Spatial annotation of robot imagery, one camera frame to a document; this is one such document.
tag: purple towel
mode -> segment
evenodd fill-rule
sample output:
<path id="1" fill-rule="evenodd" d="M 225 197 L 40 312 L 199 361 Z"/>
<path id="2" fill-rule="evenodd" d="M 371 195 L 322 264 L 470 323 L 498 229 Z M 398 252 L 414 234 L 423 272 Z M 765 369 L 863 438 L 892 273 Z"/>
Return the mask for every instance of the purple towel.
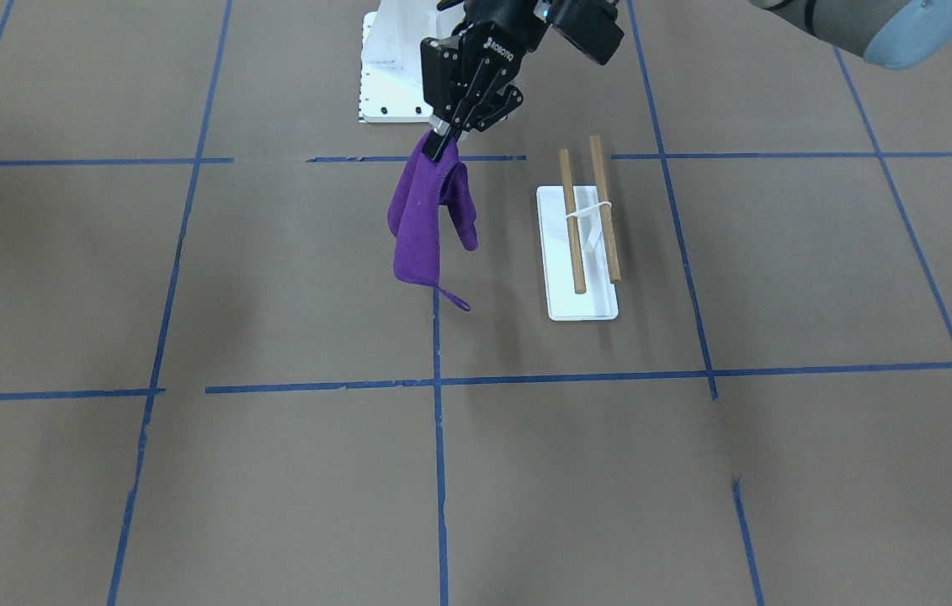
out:
<path id="1" fill-rule="evenodd" d="M 429 286 L 452 300 L 454 306 L 471 311 L 471 306 L 452 292 L 438 287 L 441 272 L 441 244 L 438 238 L 438 207 L 449 208 L 460 244 L 476 250 L 476 205 L 468 191 L 468 168 L 457 157 L 457 142 L 449 141 L 442 160 L 430 161 L 422 153 L 430 130 L 419 139 L 405 165 L 402 179 L 390 202 L 386 219 L 397 237 L 394 275 L 409 284 Z"/>

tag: wooden dowel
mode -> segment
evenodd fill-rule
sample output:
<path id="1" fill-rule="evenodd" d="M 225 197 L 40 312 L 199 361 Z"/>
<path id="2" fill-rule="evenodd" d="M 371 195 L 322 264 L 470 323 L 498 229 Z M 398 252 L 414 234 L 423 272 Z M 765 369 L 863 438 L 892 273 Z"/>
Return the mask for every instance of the wooden dowel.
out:
<path id="1" fill-rule="evenodd" d="M 572 191 L 572 165 L 569 164 L 569 150 L 557 152 L 557 161 L 561 164 L 561 192 L 565 193 L 565 214 L 577 211 L 577 196 Z M 584 258 L 580 253 L 580 222 L 576 217 L 568 217 L 566 226 L 569 230 L 569 258 L 572 260 L 572 290 L 577 295 L 588 292 L 588 285 L 584 284 Z"/>
<path id="2" fill-rule="evenodd" d="M 599 135 L 591 135 L 588 139 L 592 145 L 592 166 L 595 167 L 595 191 L 599 202 L 610 201 L 610 189 L 607 188 L 607 168 L 603 155 L 603 139 Z M 618 238 L 614 236 L 614 218 L 610 214 L 610 205 L 599 206 L 599 219 L 603 220 L 603 245 L 607 252 L 607 269 L 611 283 L 621 281 L 621 265 L 618 264 Z"/>

